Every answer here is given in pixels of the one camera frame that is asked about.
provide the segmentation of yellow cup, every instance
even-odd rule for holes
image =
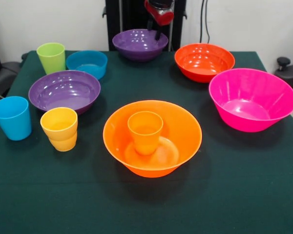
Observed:
[[[128,119],[128,128],[134,148],[141,155],[151,155],[159,145],[163,119],[151,111],[134,113]]]
[[[40,125],[51,144],[58,151],[69,151],[76,145],[77,113],[67,107],[47,111],[40,119]]]

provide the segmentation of white wall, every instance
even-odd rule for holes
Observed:
[[[0,59],[21,55],[46,42],[68,50],[108,50],[105,0],[0,0]]]
[[[200,11],[201,0],[187,0],[183,45],[199,41]],[[208,27],[210,43],[231,51],[257,51],[269,72],[279,56],[293,63],[293,0],[209,0]]]
[[[58,41],[70,50],[108,50],[105,0],[0,0],[0,59],[20,60]],[[198,42],[201,0],[188,0],[182,44]],[[211,43],[257,51],[268,69],[278,56],[293,62],[293,0],[209,0]]]

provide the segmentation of green tablecloth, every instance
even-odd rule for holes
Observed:
[[[233,54],[236,67],[264,69],[255,52]],[[101,94],[79,117],[72,151],[53,149],[32,105],[29,138],[12,142],[0,130],[0,234],[293,233],[292,117],[239,132],[220,119],[208,86],[180,73],[173,53],[147,63],[106,55]],[[30,52],[9,95],[27,98],[43,75]],[[136,176],[103,144],[107,118],[143,99],[176,103],[203,129],[195,157],[163,178]]]

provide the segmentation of purple bowl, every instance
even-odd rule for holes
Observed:
[[[145,62],[159,56],[168,43],[168,38],[162,33],[155,40],[156,31],[147,29],[131,29],[121,32],[113,38],[116,49],[127,59]]]
[[[42,111],[68,107],[82,114],[100,93],[100,83],[81,71],[55,72],[37,80],[29,89],[30,102]]]

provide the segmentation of cup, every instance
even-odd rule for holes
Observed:
[[[23,140],[31,134],[28,101],[19,96],[0,100],[0,127],[10,140]]]
[[[151,111],[134,113],[128,119],[128,128],[134,148],[140,155],[151,155],[159,145],[163,119]]]
[[[65,47],[60,43],[46,43],[38,47],[37,54],[45,73],[65,70]]]
[[[77,113],[67,107],[57,107],[43,114],[40,125],[58,151],[73,149],[77,140]]]

